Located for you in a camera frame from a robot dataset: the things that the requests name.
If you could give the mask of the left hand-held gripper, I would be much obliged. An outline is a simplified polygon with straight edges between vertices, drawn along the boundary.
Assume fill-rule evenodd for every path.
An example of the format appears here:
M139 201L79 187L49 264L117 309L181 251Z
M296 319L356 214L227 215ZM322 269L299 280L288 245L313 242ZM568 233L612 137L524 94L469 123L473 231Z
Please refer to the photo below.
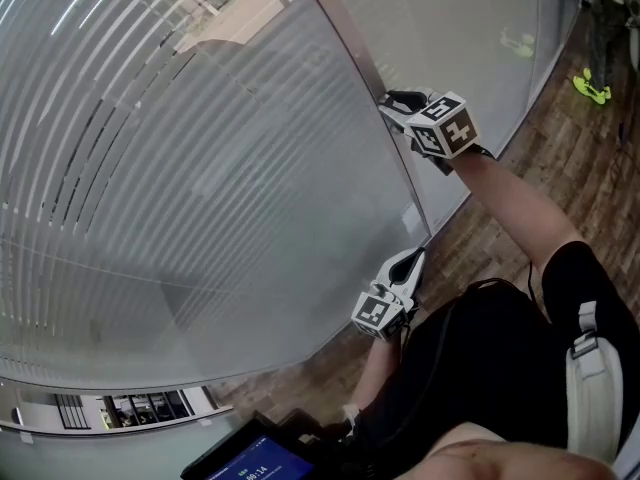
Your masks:
M381 266L368 292L362 292L351 315L363 333L390 341L407 327L417 304L411 297L422 283L426 252L422 247L401 251Z

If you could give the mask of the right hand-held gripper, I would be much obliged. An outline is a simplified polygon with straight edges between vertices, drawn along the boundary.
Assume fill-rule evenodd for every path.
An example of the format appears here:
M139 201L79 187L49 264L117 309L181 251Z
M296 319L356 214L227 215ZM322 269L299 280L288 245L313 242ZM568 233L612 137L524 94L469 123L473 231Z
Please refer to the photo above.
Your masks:
M429 102L430 93L423 91L389 90L396 102ZM408 115L392 104L378 105L383 120L390 129L403 131L410 148L428 159L445 176L453 172L449 162L463 152L481 152L478 129L467 109L466 101L454 92L447 92L426 107Z

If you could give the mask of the frosted striped glass wall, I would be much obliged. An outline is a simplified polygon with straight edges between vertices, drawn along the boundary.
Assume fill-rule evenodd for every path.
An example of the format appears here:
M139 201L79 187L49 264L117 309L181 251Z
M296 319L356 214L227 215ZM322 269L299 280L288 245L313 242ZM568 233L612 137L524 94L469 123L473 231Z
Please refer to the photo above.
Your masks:
M317 0L0 0L0 379L310 356L428 232Z

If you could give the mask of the person's left forearm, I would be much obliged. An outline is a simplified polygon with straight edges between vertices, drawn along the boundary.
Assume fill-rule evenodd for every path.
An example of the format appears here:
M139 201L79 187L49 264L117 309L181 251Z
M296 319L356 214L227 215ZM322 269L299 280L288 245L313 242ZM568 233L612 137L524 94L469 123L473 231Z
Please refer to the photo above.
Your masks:
M359 410L368 407L400 364L400 357L401 339L399 335L396 335L391 341L375 339L350 403Z

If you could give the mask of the person's right forearm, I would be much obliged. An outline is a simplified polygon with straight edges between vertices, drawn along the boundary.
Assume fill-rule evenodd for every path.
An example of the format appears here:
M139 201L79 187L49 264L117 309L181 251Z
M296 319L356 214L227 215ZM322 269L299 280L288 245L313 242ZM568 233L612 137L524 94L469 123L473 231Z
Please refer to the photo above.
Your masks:
M538 272L561 247L583 240L558 205L495 159L464 152L449 164Z

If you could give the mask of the person's black shirt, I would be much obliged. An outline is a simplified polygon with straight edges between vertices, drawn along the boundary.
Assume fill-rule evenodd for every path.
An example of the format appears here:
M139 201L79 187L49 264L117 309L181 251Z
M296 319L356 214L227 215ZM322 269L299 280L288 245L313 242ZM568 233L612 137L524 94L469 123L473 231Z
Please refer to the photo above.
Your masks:
M472 287L411 334L399 365L356 420L355 442L379 480L417 464L448 431L472 423L513 442L568 442L566 366L579 309L596 306L598 335L622 368L621 432L640 416L640 327L583 242L561 247L537 307L505 281Z

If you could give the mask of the black tablet with blue screen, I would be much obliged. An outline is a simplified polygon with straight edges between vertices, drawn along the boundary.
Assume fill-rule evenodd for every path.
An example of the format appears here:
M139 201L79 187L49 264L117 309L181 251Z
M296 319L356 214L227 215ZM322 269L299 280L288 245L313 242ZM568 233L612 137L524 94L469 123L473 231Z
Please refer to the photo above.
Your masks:
M283 429L258 415L205 451L181 480L313 480L318 460Z

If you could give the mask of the frosted glass panel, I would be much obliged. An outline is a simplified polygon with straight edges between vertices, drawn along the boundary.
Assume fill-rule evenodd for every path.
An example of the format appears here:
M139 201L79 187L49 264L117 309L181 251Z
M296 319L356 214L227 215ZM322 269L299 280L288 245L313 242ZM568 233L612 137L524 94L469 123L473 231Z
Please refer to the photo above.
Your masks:
M234 410L168 425L52 433L0 426L0 480L181 480L240 426Z

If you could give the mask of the grey metal window frame post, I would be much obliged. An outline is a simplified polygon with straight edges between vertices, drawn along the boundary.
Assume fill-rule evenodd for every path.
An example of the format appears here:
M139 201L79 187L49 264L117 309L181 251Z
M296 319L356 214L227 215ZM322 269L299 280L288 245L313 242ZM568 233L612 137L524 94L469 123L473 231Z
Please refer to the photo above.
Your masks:
M352 20L351 15L342 0L316 1L351 57L360 77L371 94L374 109L377 110L379 100L386 93L386 87L375 66L374 60L362 34ZM426 244L433 238L433 231L429 223L429 218L424 211L424 194L422 193L420 186L417 185L419 179L415 166L412 164L411 152L409 151L405 140L400 137L400 134L397 131L393 131L389 126L387 126L387 135L387 143L390 151L392 152L396 166L402 174L413 203L416 206L421 223L425 229L426 235L422 240L422 243Z

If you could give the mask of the black chest mount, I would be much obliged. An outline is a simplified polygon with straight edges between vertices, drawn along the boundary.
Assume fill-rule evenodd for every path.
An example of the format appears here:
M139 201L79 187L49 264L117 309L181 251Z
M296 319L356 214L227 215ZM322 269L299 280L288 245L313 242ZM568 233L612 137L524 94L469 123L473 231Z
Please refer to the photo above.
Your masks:
M276 426L284 434L301 444L316 449L337 449L352 432L349 420L322 425L303 409L287 413Z

